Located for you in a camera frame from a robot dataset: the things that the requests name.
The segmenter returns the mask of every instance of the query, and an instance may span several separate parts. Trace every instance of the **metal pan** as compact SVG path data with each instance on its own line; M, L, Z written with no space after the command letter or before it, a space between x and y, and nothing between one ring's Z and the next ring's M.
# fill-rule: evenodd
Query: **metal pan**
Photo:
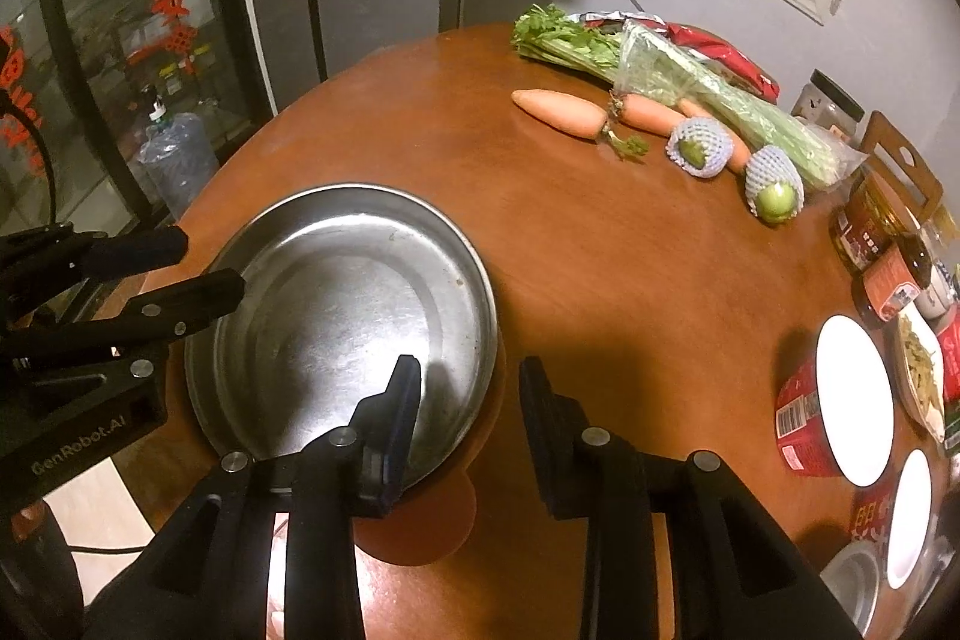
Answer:
M493 374L496 308L476 251L434 207L378 185L304 191L241 229L221 268L247 295L186 343L190 399L221 455L301 450L385 389L404 353L424 370L405 485L467 434Z

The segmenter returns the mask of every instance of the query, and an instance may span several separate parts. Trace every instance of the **orange label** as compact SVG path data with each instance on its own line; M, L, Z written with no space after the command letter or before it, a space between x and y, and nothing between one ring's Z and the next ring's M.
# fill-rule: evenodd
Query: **orange label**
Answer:
M892 320L920 295L913 275L893 245L863 273L863 287L880 320Z

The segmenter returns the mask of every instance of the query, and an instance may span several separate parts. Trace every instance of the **white cup lid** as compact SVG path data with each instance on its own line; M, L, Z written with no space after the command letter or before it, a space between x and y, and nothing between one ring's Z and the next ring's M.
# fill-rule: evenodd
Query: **white cup lid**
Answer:
M894 444L894 399L880 351L855 320L832 316L820 330L816 366L833 457L853 485L873 485Z
M906 583L923 552L932 502L930 465L923 451L914 451L906 458L896 485L887 549L887 582L891 588L900 588Z

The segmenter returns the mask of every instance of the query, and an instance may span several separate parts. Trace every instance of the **round table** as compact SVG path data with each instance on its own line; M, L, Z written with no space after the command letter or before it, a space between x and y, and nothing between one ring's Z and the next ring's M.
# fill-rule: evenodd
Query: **round table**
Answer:
M603 104L587 79L520 59L506 25L469 28L368 57L316 87L227 162L181 226L190 250L145 290L201 273L266 207L313 186L373 182L436 205L476 246L493 280L507 366L503 407L470 468L472 536L455 555L398 568L361 555L368 637L572 638L580 620L586 522L555 522L536 492L517 398L517 365L544 361L554 390L638 450L717 451L817 568L848 541L854 489L798 477L776 450L774 405L824 319L856 314L851 276L820 196L771 229L730 172L709 182L651 139L644 163L558 133L512 104L517 88ZM171 366L181 361L175 350ZM158 528L213 465L182 372L168 423L115 461ZM947 468L896 406L894 458L923 447L935 501ZM661 627L672 637L669 571ZM884 585L869 637L904 622L910 582Z

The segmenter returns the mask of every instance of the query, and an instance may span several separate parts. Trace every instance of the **plastic bag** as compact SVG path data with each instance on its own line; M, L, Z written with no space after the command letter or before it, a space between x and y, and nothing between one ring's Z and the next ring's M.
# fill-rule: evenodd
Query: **plastic bag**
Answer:
M167 128L141 146L136 160L143 164L176 220L220 167L203 121L192 113L174 115Z
M627 23L613 90L636 92L672 107L692 98L736 130L754 149L776 145L789 156L803 181L818 191L849 177L867 156L829 132L803 124L776 105L728 85L683 49L644 25Z

